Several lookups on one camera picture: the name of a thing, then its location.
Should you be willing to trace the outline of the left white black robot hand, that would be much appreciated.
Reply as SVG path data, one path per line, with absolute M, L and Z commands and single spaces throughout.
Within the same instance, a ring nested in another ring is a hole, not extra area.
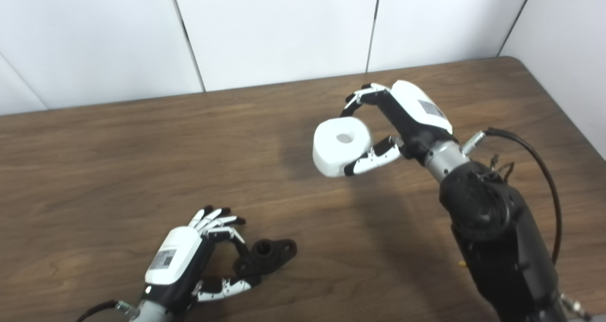
M 228 207 L 201 208 L 188 224 L 169 231 L 144 276 L 143 301 L 160 305 L 166 313 L 182 315 L 192 305 L 223 300 L 259 286 L 259 276 L 204 277 L 216 245 L 231 242 L 238 255 L 247 255 L 244 238 L 235 229 L 245 219 Z

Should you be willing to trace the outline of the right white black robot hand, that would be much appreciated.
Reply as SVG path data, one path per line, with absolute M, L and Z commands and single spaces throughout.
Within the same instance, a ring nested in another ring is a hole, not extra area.
M 370 83 L 346 97 L 341 118 L 353 117 L 364 106 L 376 106 L 398 133 L 389 135 L 344 165 L 352 177 L 382 167 L 403 157 L 429 168 L 434 148 L 456 142 L 453 127 L 442 110 L 417 85 L 397 80 L 391 87 Z

